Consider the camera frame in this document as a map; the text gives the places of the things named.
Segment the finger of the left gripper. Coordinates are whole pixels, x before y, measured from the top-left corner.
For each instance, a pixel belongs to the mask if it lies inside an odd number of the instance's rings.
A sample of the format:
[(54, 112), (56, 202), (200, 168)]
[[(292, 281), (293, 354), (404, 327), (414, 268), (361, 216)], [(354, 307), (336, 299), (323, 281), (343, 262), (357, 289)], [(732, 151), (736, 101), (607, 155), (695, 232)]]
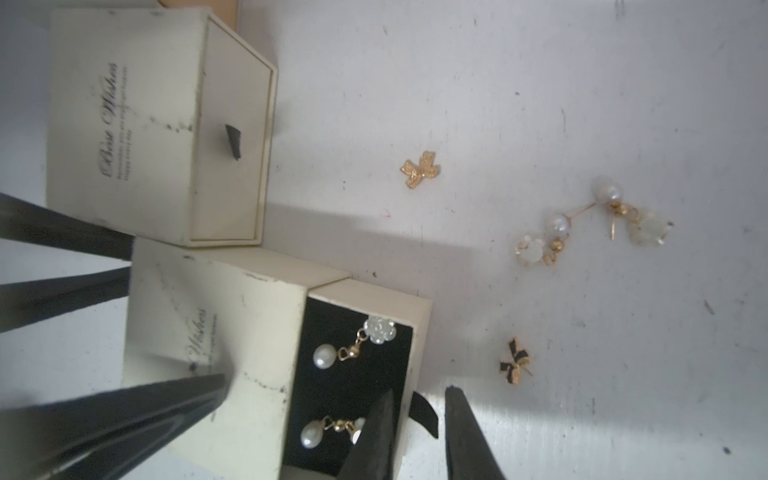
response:
[(1, 195), (1, 331), (128, 295), (135, 238)]
[(1, 413), (4, 479), (121, 479), (213, 413), (222, 374), (145, 384)]

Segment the white flower earring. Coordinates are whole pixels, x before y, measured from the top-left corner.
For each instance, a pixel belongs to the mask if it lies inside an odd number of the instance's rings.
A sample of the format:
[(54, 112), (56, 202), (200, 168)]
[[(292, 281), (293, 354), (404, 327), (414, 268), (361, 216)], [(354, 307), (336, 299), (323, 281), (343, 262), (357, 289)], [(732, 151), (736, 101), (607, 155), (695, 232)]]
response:
[(526, 267), (554, 266), (565, 249), (570, 236), (572, 218), (564, 213), (557, 214), (546, 222), (540, 235), (526, 234), (515, 247), (517, 261)]
[(675, 224), (656, 211), (641, 209), (625, 200), (624, 188), (610, 177), (599, 176), (592, 182), (595, 202), (610, 218), (609, 238), (616, 238), (617, 223), (626, 224), (629, 239), (637, 245), (663, 246)]

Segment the cream drawer jewelry box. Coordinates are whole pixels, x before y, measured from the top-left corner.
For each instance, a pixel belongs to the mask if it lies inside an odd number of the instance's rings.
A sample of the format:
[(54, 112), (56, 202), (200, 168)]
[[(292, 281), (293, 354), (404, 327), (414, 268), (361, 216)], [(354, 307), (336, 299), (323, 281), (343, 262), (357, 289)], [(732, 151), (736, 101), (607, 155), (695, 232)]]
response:
[(240, 2), (238, 0), (158, 0), (164, 8), (210, 8), (232, 30), (238, 27)]

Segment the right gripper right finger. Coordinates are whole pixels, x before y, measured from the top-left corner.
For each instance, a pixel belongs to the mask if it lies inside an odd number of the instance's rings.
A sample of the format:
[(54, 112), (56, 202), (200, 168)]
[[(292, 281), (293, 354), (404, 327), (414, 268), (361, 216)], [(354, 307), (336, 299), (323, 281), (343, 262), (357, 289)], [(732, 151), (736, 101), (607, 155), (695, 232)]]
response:
[(450, 480), (504, 480), (462, 389), (445, 390), (445, 450)]

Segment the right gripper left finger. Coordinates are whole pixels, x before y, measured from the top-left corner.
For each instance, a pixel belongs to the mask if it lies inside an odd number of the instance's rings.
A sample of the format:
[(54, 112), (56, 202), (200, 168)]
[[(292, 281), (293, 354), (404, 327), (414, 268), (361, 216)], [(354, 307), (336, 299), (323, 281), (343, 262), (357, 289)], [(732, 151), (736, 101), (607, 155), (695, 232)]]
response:
[(337, 479), (392, 479), (394, 430), (393, 391), (388, 390), (373, 403), (361, 436), (351, 448)]

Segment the black gold bow earring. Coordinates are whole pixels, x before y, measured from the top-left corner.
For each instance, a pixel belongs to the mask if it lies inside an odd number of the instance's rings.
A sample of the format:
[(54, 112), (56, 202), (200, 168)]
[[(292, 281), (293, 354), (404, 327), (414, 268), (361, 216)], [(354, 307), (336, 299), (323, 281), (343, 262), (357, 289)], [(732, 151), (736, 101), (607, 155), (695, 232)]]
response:
[(500, 360), (499, 372), (504, 376), (508, 384), (518, 385), (520, 373), (522, 371), (530, 373), (527, 366), (531, 363), (531, 356), (527, 349), (521, 347), (516, 337), (513, 337), (507, 346), (509, 354)]

